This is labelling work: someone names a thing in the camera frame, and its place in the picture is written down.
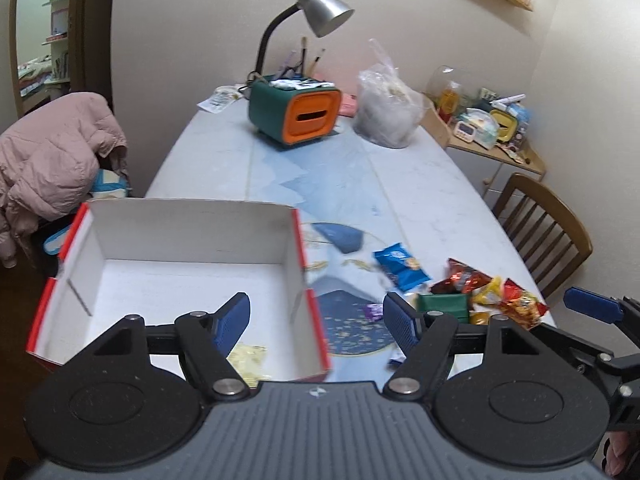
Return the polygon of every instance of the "pink puffer jacket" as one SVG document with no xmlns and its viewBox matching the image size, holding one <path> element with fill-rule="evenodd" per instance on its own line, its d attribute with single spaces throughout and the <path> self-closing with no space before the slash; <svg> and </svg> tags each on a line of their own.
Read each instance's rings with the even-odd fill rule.
<svg viewBox="0 0 640 480">
<path fill-rule="evenodd" d="M 0 136 L 0 260 L 29 252 L 38 218 L 55 220 L 85 200 L 98 172 L 94 154 L 126 172 L 127 141 L 98 94 L 68 94 L 21 118 Z"/>
</svg>

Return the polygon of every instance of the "purple candy wrapper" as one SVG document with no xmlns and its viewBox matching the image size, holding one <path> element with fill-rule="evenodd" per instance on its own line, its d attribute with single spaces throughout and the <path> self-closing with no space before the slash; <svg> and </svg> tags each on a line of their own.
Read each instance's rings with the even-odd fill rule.
<svg viewBox="0 0 640 480">
<path fill-rule="evenodd" d="M 372 303 L 365 305 L 362 309 L 364 310 L 364 317 L 370 323 L 375 323 L 382 319 L 382 304 Z"/>
</svg>

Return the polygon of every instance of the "paintbrush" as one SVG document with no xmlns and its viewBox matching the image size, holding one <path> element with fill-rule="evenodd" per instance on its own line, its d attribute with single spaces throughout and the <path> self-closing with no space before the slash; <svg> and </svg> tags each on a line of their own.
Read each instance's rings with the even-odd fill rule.
<svg viewBox="0 0 640 480">
<path fill-rule="evenodd" d="M 314 62 L 311 64 L 311 66 L 309 67 L 309 70 L 306 72 L 306 76 L 307 77 L 313 77 L 314 76 L 314 70 L 316 69 L 316 65 L 318 64 L 318 61 L 320 61 L 320 58 L 322 57 L 322 54 L 324 54 L 324 51 L 326 49 L 322 49 L 320 51 L 320 54 L 318 54 L 318 56 L 316 56 L 316 58 L 314 59 Z"/>
<path fill-rule="evenodd" d="M 305 76 L 306 36 L 302 36 L 302 56 L 300 59 L 300 75 Z"/>
</svg>

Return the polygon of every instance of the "metal screw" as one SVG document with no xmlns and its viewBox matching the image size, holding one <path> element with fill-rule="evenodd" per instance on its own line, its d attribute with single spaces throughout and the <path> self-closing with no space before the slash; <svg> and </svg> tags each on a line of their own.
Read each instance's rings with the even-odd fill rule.
<svg viewBox="0 0 640 480">
<path fill-rule="evenodd" d="M 411 377 L 400 377 L 389 381 L 389 389 L 401 395 L 411 395 L 420 389 L 420 383 Z"/>
<path fill-rule="evenodd" d="M 220 395 L 237 395 L 244 390 L 244 383 L 239 379 L 219 379 L 213 383 L 213 390 Z"/>
</svg>

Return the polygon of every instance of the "floor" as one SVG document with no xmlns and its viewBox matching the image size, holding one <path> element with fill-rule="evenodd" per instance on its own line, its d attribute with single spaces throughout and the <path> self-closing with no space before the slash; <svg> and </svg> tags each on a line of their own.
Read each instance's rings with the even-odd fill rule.
<svg viewBox="0 0 640 480">
<path fill-rule="evenodd" d="M 24 346 L 43 286 L 44 279 L 24 259 L 13 269 L 0 266 L 0 477 L 11 457 L 36 459 L 22 412 L 28 393 L 48 372 Z"/>
</svg>

